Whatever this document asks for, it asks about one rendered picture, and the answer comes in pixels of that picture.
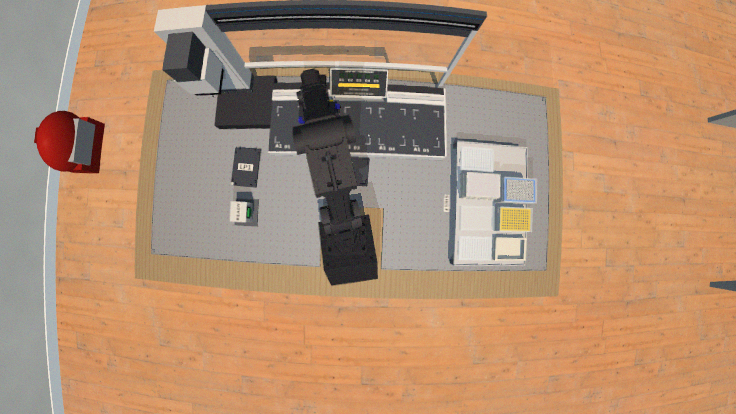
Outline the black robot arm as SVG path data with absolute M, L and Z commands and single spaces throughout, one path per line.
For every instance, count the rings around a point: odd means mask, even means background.
M 301 93 L 296 94 L 308 118 L 304 125 L 293 127 L 293 140 L 297 155 L 306 153 L 316 198 L 325 197 L 329 205 L 320 207 L 328 234 L 326 252 L 329 256 L 364 255 L 367 253 L 366 227 L 362 226 L 358 201 L 350 200 L 349 196 L 352 189 L 357 189 L 348 146 L 356 142 L 353 122 L 349 115 L 337 117 L 330 112 L 326 74 L 319 75 L 313 68 L 304 70 L 300 76 Z

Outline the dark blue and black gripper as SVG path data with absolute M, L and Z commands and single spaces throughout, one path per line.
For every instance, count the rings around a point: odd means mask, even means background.
M 340 104 L 335 104 L 334 101 L 329 101 L 329 109 L 331 113 L 334 113 L 337 117 L 340 116 Z M 302 105 L 299 105 L 299 123 L 305 123 L 305 120 L 308 118 L 307 110 L 302 107 Z M 303 121 L 304 122 L 303 122 Z

